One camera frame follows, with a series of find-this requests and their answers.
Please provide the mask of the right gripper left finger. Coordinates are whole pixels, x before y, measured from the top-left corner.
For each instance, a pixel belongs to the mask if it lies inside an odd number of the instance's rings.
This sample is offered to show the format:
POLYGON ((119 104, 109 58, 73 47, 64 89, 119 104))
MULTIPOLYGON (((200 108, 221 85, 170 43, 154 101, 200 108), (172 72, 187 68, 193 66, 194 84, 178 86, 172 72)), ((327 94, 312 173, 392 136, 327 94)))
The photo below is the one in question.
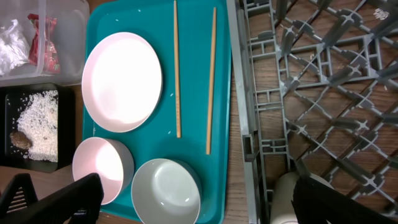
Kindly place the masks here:
POLYGON ((91 173, 16 212, 1 223, 96 223, 104 196, 100 177, 91 173))

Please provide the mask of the brown food scraps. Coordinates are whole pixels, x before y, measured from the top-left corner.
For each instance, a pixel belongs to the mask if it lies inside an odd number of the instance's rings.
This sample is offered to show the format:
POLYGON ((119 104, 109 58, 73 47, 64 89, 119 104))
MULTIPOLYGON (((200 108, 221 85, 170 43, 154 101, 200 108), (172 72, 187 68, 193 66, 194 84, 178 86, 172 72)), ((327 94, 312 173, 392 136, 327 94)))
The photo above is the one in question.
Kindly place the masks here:
POLYGON ((10 134, 11 143, 20 149, 28 150, 32 147, 31 140, 20 131, 15 131, 10 134))

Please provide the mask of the red foil snack wrapper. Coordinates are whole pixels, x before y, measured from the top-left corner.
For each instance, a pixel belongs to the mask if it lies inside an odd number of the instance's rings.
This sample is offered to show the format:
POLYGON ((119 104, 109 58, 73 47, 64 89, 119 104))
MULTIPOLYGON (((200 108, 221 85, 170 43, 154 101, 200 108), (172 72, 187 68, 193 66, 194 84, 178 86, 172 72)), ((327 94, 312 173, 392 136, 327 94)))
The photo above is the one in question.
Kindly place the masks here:
POLYGON ((57 26, 57 19, 54 17, 45 18, 45 29, 44 29, 44 53, 39 56, 39 15, 29 14, 27 16, 28 20, 31 22, 35 28, 35 36, 32 39, 30 50, 29 50, 29 62, 32 65, 38 65, 39 58, 43 58, 44 66, 43 71, 49 73, 60 73, 60 62, 58 59, 58 53, 55 44, 52 40, 53 33, 57 26))

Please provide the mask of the large white round plate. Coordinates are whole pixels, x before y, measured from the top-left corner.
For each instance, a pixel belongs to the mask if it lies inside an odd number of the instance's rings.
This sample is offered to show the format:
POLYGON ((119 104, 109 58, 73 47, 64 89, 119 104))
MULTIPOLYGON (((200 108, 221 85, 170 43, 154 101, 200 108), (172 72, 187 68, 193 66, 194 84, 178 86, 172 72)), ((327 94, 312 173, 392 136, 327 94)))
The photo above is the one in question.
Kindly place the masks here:
POLYGON ((107 131, 125 133, 144 123, 162 92, 162 69, 150 43, 131 32, 101 40, 89 54, 81 80, 86 109, 107 131))

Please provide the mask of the white rice grains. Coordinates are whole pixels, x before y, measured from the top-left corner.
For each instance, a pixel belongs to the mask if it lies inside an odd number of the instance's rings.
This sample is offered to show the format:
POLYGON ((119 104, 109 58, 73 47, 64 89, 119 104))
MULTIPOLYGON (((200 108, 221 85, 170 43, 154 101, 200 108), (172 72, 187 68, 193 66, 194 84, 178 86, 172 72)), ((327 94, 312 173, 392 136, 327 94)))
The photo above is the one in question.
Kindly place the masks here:
POLYGON ((16 119, 15 131, 23 132, 32 142, 28 150, 17 147, 22 151, 22 157, 33 161, 57 162, 58 91, 23 94, 20 101, 22 105, 17 109, 19 117, 16 119))

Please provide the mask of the small pink bowl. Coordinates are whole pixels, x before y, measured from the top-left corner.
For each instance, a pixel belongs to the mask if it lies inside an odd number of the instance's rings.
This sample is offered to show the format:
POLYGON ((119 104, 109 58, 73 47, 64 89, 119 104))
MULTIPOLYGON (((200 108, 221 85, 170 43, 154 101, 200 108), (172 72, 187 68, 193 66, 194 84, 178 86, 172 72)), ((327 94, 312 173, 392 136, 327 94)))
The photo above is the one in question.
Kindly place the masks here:
POLYGON ((134 158, 130 150, 113 139, 91 137, 77 147, 73 156, 72 174, 75 181, 91 173, 101 180, 104 196, 102 205, 113 202, 131 183, 134 158))

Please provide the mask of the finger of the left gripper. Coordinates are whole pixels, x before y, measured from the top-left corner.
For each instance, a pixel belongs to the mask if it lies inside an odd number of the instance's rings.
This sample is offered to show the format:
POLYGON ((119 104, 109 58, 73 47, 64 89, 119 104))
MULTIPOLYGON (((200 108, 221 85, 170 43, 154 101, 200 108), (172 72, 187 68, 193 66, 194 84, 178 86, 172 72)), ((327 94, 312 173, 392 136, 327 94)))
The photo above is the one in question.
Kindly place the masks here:
POLYGON ((30 174, 17 174, 1 194, 1 215, 16 212, 38 202, 30 174))

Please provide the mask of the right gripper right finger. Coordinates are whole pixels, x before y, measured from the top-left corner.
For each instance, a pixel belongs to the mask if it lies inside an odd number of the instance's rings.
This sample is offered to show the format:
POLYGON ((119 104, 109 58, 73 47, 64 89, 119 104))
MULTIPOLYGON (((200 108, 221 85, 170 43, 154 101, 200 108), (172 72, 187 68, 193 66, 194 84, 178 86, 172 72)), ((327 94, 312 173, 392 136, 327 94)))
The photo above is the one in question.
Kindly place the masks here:
POLYGON ((300 177, 292 205, 299 224, 397 224, 309 177, 300 177))

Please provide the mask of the white paper napkin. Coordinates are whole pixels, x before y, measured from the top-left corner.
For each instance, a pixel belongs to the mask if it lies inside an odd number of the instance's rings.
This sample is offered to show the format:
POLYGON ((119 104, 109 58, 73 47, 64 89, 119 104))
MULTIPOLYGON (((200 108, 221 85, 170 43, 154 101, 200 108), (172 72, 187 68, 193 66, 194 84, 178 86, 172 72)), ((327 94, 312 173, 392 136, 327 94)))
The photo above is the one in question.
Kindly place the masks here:
POLYGON ((17 19, 1 27, 1 76, 29 61, 29 44, 17 19))

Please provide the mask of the white plastic cup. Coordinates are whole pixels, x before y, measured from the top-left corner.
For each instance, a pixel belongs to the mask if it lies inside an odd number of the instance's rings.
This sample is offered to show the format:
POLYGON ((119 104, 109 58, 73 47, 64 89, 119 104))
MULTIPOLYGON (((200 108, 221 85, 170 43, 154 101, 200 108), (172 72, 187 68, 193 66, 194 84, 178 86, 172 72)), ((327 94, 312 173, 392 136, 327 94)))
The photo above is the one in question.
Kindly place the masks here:
POLYGON ((278 179, 271 204, 270 224, 298 223, 292 200, 299 179, 296 172, 289 172, 278 179))

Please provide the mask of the grey round bowl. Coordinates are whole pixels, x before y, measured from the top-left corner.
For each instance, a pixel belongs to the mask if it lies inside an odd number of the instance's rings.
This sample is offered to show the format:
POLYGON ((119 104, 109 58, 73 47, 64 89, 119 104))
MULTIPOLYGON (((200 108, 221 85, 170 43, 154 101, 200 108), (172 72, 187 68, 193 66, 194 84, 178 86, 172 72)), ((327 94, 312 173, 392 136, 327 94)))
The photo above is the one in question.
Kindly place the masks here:
POLYGON ((181 160, 153 159, 138 168, 132 204, 144 224, 194 224, 201 212, 201 181, 181 160))

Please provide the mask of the wooden chopstick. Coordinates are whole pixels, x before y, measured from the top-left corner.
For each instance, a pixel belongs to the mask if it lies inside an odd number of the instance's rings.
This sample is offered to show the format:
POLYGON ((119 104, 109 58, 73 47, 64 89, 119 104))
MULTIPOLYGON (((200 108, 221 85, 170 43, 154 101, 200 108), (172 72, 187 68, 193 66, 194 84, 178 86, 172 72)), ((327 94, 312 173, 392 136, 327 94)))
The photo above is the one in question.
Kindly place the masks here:
POLYGON ((174 60, 175 60, 175 103, 177 137, 182 137, 181 107, 180 107, 180 71, 179 71, 179 44, 178 44, 178 9, 174 1, 174 60))
POLYGON ((210 77, 208 92, 208 117, 206 129, 206 154, 211 154, 211 132, 213 120, 213 94, 214 94, 214 77, 215 77, 215 53, 216 53, 216 20, 217 9, 213 8, 213 20, 211 30, 211 55, 210 55, 210 77))

